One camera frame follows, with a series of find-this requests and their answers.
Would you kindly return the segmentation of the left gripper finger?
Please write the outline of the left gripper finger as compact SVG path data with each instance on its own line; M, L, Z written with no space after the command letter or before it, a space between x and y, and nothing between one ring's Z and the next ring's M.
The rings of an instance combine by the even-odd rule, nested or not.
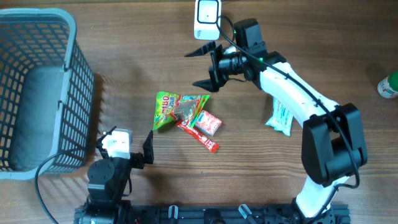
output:
M153 130L151 130L142 145L144 151L144 162L146 164L154 163L154 152L153 152Z
M112 132L113 132L116 128L117 128L117 126L114 126L114 127L111 128L109 131L104 132L103 135L96 141L96 148L102 148L102 145L103 145L102 140L103 140L106 136L111 135Z

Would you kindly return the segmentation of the small red candy box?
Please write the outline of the small red candy box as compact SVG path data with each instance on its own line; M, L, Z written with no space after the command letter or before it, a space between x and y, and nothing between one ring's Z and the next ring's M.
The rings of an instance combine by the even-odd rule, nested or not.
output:
M213 116L209 112L202 110L201 113L198 115L195 127L203 133L213 136L217 132L221 124L222 121L220 119Z

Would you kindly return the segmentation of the red stick sachet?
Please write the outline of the red stick sachet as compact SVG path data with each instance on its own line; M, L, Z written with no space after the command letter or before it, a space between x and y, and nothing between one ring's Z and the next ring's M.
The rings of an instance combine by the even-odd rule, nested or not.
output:
M219 144L206 137L203 133L199 132L195 128L190 128L183 121L177 121L177 126L193 136L198 142L204 145L210 152L216 153L219 149Z

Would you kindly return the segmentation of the green lid jar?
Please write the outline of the green lid jar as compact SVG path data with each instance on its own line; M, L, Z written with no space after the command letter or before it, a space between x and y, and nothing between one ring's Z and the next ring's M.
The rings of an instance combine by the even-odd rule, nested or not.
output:
M377 90L384 98L395 98L398 92L398 72L394 72L379 82Z

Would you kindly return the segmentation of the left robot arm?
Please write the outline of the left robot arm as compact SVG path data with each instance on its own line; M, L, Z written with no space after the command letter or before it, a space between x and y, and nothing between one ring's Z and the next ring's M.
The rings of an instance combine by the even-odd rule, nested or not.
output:
M111 128L96 141L102 159L88 169L86 202L75 210L74 224L140 223L131 202L124 200L125 188L132 192L132 169L143 169L154 163L153 131L150 131L142 148L143 152L130 151L132 132Z

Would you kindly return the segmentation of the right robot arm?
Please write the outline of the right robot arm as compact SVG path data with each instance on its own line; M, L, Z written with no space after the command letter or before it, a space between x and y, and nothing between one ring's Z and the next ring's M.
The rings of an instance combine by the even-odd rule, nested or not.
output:
M359 109L324 97L294 72L285 57L269 52L256 19L236 22L232 29L230 48L209 42L191 53L208 54L212 61L209 79L196 86L217 92L242 74L279 100L302 127L306 181L290 205L265 206L261 223L349 223L348 207L332 200L339 189L359 186L359 169L368 161ZM357 181L349 184L350 177Z

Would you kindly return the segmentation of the light blue tissue pack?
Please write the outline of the light blue tissue pack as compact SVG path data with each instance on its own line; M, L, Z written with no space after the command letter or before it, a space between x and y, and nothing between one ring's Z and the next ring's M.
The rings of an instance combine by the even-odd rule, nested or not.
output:
M266 125L284 133L286 136L290 136L293 115L277 98L273 98L272 108L272 116L266 122Z

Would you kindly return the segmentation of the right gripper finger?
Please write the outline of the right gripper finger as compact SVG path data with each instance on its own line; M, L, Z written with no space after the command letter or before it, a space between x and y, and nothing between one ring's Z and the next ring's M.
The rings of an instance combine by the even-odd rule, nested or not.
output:
M219 84L216 81L211 80L211 79L200 80L200 81L192 83L192 85L202 88L209 92L217 92L220 89Z
M208 52L211 50L214 50L216 48L216 43L215 41L209 42L202 47L200 47L197 50L194 50L193 52L186 54L185 57L197 57L197 56L203 56L206 55Z

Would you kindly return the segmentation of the green Haribo gummy bag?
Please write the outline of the green Haribo gummy bag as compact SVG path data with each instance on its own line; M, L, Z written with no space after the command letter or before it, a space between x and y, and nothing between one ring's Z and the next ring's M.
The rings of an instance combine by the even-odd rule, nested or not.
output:
M160 91L155 99L153 130L174 122L183 121L188 127L194 127L199 114L210 95L179 95Z

